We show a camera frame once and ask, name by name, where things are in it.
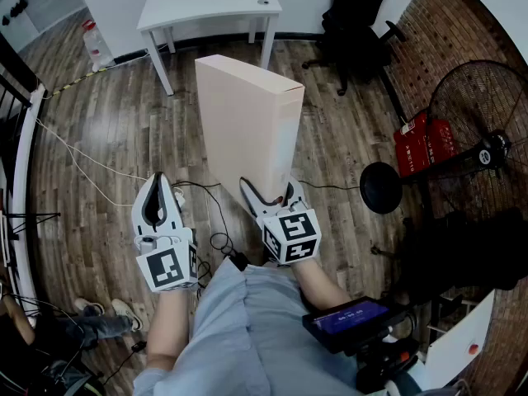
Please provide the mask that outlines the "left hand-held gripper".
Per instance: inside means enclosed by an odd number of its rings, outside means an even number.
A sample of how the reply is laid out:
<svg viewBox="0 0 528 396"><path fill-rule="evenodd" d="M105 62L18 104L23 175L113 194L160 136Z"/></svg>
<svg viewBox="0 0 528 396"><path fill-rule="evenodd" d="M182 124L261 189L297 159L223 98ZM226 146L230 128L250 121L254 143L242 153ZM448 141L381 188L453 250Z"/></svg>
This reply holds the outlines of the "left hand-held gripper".
<svg viewBox="0 0 528 396"><path fill-rule="evenodd" d="M139 190L132 224L139 250L136 261L152 292L192 287L198 282L193 231L183 227L181 208L165 174L154 173Z"/></svg>

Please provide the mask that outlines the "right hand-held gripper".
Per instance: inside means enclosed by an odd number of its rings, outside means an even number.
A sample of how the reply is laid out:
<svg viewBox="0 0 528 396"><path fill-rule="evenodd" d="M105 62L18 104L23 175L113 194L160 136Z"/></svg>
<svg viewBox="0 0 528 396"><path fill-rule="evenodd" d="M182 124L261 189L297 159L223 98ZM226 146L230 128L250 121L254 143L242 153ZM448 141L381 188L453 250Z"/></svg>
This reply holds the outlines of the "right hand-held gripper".
<svg viewBox="0 0 528 396"><path fill-rule="evenodd" d="M274 215L269 214L271 206L248 179L241 177L239 186L252 216L257 218L263 244L274 261L289 265L318 254L321 230L315 211L305 204L304 189L297 179L290 177L284 208Z"/></svg>

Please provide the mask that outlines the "beige cardboard box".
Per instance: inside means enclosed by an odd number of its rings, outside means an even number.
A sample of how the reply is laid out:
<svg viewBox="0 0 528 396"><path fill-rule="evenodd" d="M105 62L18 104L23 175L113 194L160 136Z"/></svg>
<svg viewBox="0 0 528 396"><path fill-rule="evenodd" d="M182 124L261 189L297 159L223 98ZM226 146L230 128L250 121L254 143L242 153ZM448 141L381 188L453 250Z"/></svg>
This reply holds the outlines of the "beige cardboard box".
<svg viewBox="0 0 528 396"><path fill-rule="evenodd" d="M303 84L215 54L196 59L208 168L244 208L240 180L266 202L284 196L302 111Z"/></svg>

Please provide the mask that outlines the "person's right forearm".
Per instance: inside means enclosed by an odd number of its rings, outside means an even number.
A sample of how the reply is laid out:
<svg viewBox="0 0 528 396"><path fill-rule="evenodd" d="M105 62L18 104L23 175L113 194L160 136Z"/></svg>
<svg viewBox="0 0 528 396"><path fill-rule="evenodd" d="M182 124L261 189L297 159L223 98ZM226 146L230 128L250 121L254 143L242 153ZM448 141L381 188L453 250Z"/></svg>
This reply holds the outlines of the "person's right forearm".
<svg viewBox="0 0 528 396"><path fill-rule="evenodd" d="M331 280L314 258L293 263L291 269L304 297L317 310L351 302L351 296Z"/></svg>

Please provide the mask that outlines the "person's left forearm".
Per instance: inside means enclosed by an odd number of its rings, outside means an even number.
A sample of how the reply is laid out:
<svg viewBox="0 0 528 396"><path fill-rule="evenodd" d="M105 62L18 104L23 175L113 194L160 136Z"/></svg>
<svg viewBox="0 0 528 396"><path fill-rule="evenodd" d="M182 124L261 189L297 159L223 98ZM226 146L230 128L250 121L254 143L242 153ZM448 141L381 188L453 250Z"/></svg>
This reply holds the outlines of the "person's left forearm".
<svg viewBox="0 0 528 396"><path fill-rule="evenodd" d="M184 288L159 295L147 339L146 370L170 371L189 343L191 292Z"/></svg>

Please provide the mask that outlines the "light blue shirt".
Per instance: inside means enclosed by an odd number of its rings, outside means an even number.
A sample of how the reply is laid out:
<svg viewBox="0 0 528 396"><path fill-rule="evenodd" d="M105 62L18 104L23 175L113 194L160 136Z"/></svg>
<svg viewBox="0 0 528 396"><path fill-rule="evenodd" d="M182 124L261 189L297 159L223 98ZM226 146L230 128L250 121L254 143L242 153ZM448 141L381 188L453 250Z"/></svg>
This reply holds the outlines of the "light blue shirt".
<svg viewBox="0 0 528 396"><path fill-rule="evenodd" d="M356 361L304 328L314 308L290 268L219 266L190 312L189 343L170 371L146 367L134 396L362 396Z"/></svg>

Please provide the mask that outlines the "black chest-mounted screen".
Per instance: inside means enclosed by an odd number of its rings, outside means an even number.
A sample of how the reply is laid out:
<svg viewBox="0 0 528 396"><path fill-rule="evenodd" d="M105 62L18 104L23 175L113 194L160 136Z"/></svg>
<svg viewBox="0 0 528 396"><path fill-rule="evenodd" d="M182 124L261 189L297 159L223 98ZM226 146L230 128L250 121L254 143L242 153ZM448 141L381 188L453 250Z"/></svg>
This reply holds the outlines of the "black chest-mounted screen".
<svg viewBox="0 0 528 396"><path fill-rule="evenodd" d="M330 353L352 356L389 332L390 308L362 297L302 317L304 328Z"/></svg>

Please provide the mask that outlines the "red fire extinguisher box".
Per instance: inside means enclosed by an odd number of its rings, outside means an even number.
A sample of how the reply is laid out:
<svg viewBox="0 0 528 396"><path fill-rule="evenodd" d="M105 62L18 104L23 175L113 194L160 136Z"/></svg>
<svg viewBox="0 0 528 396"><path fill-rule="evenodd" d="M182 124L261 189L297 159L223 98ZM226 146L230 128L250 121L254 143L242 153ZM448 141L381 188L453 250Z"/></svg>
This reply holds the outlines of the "red fire extinguisher box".
<svg viewBox="0 0 528 396"><path fill-rule="evenodd" d="M425 111L394 132L400 177L410 177L457 154L447 120L433 119Z"/></svg>

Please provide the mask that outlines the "yellow black striped tape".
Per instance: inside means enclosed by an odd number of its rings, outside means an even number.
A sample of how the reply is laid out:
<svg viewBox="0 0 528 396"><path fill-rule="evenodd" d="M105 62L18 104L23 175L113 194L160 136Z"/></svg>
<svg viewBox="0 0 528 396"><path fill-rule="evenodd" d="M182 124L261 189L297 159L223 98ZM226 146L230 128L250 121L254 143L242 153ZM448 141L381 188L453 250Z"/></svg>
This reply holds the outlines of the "yellow black striped tape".
<svg viewBox="0 0 528 396"><path fill-rule="evenodd" d="M62 87L54 90L49 97L45 98L45 100L51 99L51 98L53 98L55 96L58 96L61 92L64 92L64 91L68 90L69 88L71 88L71 87L83 82L84 80L86 80L88 78L91 78L91 77L94 77L94 76L98 75L99 73L107 72L108 70L110 70L110 69L109 68L100 68L100 69L96 70L95 72L86 73L82 77L77 78L77 79L73 80L72 82L67 83L67 84L63 85Z"/></svg>

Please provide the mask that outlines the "clear plastic water jug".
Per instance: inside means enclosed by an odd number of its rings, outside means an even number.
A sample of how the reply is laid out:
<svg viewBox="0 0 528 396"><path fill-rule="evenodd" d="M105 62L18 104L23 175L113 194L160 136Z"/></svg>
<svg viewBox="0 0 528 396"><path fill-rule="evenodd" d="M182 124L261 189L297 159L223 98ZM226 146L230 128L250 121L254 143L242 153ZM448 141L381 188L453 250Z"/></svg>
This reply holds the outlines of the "clear plastic water jug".
<svg viewBox="0 0 528 396"><path fill-rule="evenodd" d="M83 41L92 61L92 71L96 72L101 68L106 68L114 63L114 58L104 41L97 24L92 19L86 20L82 24Z"/></svg>

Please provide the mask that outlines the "black office chair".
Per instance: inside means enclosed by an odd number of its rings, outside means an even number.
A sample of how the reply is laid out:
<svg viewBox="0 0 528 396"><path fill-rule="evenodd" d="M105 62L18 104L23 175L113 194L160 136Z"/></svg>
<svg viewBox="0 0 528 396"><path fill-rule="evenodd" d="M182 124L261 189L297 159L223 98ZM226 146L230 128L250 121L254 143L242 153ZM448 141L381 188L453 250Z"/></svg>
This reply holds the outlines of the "black office chair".
<svg viewBox="0 0 528 396"><path fill-rule="evenodd" d="M406 37L391 21L386 22L389 30L382 36L372 29L383 1L333 0L323 14L324 33L316 42L321 58L303 62L302 68L333 64L341 82L337 94L343 96L347 92L349 73L367 83L380 69L390 65L386 42L393 36L404 42Z"/></svg>

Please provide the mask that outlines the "dark backpack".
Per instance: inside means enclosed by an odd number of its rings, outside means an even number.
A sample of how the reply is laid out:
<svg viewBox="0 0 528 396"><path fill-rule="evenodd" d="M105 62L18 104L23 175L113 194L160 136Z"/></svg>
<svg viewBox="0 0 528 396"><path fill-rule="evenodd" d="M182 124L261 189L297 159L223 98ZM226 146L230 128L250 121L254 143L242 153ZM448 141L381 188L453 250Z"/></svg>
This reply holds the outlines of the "dark backpack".
<svg viewBox="0 0 528 396"><path fill-rule="evenodd" d="M0 353L0 396L106 396L84 364L33 347Z"/></svg>

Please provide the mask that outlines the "black bag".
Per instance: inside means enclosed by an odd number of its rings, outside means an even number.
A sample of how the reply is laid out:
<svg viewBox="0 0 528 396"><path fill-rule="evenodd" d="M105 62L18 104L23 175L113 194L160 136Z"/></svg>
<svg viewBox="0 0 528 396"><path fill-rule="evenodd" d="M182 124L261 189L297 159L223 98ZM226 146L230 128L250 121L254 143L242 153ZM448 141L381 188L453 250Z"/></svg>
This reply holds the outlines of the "black bag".
<svg viewBox="0 0 528 396"><path fill-rule="evenodd" d="M453 212L417 232L401 262L398 287L412 304L452 287L511 290L528 276L528 220L516 207L477 222Z"/></svg>

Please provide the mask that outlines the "black floor fan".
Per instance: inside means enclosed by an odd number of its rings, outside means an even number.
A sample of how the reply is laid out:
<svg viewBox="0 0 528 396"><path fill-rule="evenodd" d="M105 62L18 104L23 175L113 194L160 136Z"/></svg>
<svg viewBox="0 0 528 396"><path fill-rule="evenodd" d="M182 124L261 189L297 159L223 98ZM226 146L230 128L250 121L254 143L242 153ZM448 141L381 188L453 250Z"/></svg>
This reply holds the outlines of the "black floor fan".
<svg viewBox="0 0 528 396"><path fill-rule="evenodd" d="M382 162L367 166L359 191L366 206L388 214L403 188L426 190L427 205L443 205L471 219L491 219L518 208L528 220L528 79L506 64L472 60L438 83L427 116L447 120L457 154L410 177Z"/></svg>

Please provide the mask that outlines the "white board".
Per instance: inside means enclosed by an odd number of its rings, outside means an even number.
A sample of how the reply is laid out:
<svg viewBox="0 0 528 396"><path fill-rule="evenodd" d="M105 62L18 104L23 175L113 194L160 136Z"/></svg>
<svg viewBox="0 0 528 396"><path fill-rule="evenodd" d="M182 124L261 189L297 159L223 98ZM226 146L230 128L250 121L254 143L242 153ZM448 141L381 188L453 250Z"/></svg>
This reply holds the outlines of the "white board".
<svg viewBox="0 0 528 396"><path fill-rule="evenodd" d="M441 388L452 381L483 350L491 323L495 290L469 311L449 331L429 345L425 363L426 375L432 388ZM477 355L468 349L479 346Z"/></svg>

